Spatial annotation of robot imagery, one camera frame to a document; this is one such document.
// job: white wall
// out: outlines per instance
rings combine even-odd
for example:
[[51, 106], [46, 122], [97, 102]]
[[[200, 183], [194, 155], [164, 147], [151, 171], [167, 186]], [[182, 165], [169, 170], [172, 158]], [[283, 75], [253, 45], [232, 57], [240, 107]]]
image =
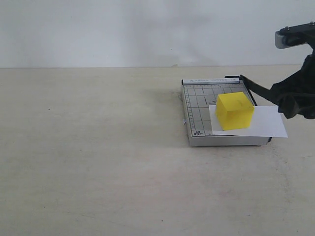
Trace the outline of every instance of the white wall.
[[0, 0], [0, 67], [302, 63], [275, 31], [314, 19], [314, 0]]

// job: paper cutter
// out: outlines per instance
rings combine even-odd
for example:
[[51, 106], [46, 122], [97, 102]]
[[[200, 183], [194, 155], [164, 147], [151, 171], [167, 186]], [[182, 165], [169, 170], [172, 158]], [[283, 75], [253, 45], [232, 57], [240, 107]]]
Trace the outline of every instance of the paper cutter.
[[244, 92], [252, 104], [257, 105], [251, 92], [239, 77], [182, 80], [187, 135], [191, 146], [250, 146], [265, 145], [270, 142], [270, 137], [212, 134], [208, 105], [216, 104], [218, 94], [231, 92]]

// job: beige tabletop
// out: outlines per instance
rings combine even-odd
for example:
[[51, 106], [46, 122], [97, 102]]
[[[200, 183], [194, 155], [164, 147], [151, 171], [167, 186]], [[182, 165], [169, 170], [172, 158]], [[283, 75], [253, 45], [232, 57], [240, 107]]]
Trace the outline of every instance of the beige tabletop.
[[315, 121], [262, 147], [189, 147], [180, 98], [184, 78], [269, 88], [298, 69], [0, 70], [0, 234], [314, 235]]

